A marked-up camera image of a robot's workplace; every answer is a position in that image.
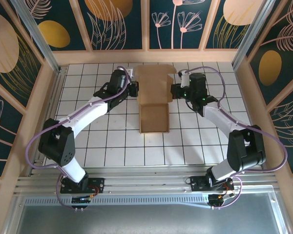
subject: flattened cardboard box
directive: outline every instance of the flattened cardboard box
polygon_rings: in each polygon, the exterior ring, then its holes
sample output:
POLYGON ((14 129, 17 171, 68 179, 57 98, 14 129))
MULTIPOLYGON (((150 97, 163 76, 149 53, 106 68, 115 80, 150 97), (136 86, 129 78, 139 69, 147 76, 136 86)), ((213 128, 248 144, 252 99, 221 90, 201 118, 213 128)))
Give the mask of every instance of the flattened cardboard box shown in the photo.
POLYGON ((141 65, 135 68, 139 82, 140 133, 169 132, 169 102, 172 102, 170 86, 176 69, 171 65, 141 65))

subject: white tile floor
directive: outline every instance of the white tile floor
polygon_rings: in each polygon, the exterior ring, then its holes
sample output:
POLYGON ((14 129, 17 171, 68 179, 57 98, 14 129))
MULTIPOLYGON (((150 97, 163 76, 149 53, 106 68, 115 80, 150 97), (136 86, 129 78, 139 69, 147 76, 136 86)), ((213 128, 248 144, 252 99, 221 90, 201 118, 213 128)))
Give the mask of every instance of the white tile floor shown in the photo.
MULTIPOLYGON (((222 105, 235 117, 250 123, 230 63, 167 64, 173 65, 177 71, 202 65, 220 71, 226 83, 226 98, 222 105)), ((110 74, 119 65, 135 67, 142 63, 69 65, 56 118, 60 119, 84 105, 109 81, 110 74)), ((199 72, 206 74, 209 93, 220 98, 223 87, 218 75, 211 69, 200 69, 199 72)), ((175 82, 180 83, 177 75, 175 82)), ((169 113, 169 133, 140 134, 139 106, 136 98, 129 97, 83 129, 75 140, 75 157, 84 167, 214 164, 227 157, 226 136, 209 120, 193 113, 184 100, 169 103, 169 113)))

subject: yellow oval shape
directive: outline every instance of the yellow oval shape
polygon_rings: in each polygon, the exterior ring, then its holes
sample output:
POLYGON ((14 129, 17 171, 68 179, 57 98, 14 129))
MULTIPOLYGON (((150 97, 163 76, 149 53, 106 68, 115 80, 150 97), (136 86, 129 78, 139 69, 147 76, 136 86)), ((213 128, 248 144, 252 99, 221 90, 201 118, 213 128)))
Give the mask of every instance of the yellow oval shape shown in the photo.
POLYGON ((19 60, 18 35, 12 25, 0 15, 0 72, 8 73, 19 60))
POLYGON ((116 14, 118 8, 124 18, 131 12, 132 0, 85 0, 88 9, 95 17, 106 21, 118 20, 112 11, 110 2, 114 6, 116 14))
POLYGON ((282 66, 281 56, 274 50, 267 51, 259 63, 259 80, 263 85, 272 85, 278 78, 282 66))
POLYGON ((232 25, 248 25, 252 23, 263 0, 226 0, 224 18, 232 25))
POLYGON ((49 45, 57 48, 63 48, 69 45, 69 33, 59 23, 52 20, 46 20, 41 22, 38 27, 49 45))

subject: cardboard flap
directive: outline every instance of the cardboard flap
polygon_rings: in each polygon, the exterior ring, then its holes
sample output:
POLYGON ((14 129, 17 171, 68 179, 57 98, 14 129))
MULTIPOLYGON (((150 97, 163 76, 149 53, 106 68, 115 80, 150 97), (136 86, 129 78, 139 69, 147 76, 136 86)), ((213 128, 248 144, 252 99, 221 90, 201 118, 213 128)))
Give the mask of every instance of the cardboard flap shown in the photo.
POLYGON ((172 101, 170 86, 176 69, 171 65, 141 65, 135 70, 139 82, 138 103, 140 105, 165 104, 172 101))

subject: dark teal wallpaper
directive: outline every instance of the dark teal wallpaper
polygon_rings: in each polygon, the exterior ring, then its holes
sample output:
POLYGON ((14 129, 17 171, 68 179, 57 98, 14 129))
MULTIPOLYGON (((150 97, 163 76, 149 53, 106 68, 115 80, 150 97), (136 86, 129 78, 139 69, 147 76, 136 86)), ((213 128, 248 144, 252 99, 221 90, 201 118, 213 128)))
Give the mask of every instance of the dark teal wallpaper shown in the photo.
POLYGON ((263 33, 264 29, 266 28, 270 18, 272 17, 272 15, 274 14, 274 11, 276 10, 277 6, 279 5, 281 0, 275 0, 274 5, 272 7, 272 10, 269 12, 268 16, 265 19, 265 22, 262 26, 262 28, 259 30, 259 32, 256 35, 256 38, 254 39, 253 43, 251 44, 251 46, 249 47, 249 50, 246 53, 246 56, 248 57, 251 53, 251 51, 253 50, 255 44, 257 43, 258 38, 260 37, 260 35, 263 33))
POLYGON ((10 154, 22 114, 0 96, 0 176, 10 154))
POLYGON ((23 106, 41 64, 0 4, 0 84, 23 106))
POLYGON ((293 173, 293 91, 270 112, 270 116, 279 139, 287 147, 293 173))
POLYGON ((85 50, 69 0, 25 0, 25 4, 52 51, 85 50))
POLYGON ((250 65, 266 104, 293 79, 293 0, 282 10, 250 65))
POLYGON ((237 49, 260 3, 257 0, 220 0, 206 48, 237 49))
POLYGON ((211 0, 150 0, 149 48, 198 49, 211 0))
POLYGON ((142 49, 140 0, 79 0, 93 50, 142 49))

